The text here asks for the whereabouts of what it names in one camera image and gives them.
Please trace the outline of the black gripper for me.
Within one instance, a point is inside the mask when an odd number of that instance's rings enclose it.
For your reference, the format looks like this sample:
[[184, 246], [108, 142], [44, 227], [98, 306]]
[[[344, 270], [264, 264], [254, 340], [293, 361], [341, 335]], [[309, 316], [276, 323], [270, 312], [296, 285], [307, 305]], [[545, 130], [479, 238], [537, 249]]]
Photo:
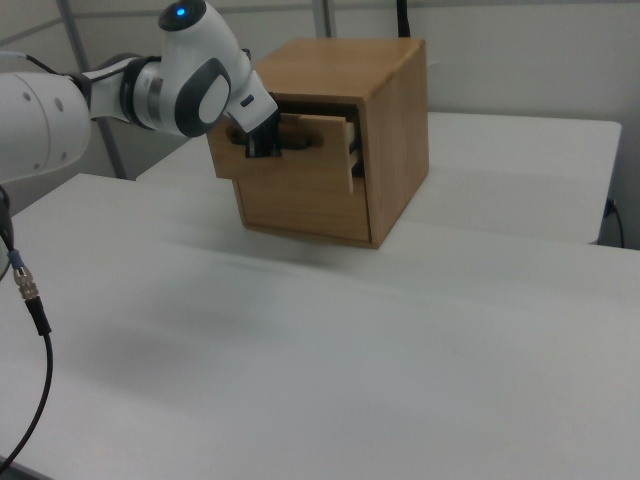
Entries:
[[242, 145], [245, 147], [246, 158], [261, 158], [262, 150], [269, 149], [272, 158], [281, 158], [279, 123], [281, 114], [276, 110], [262, 124], [247, 133]]

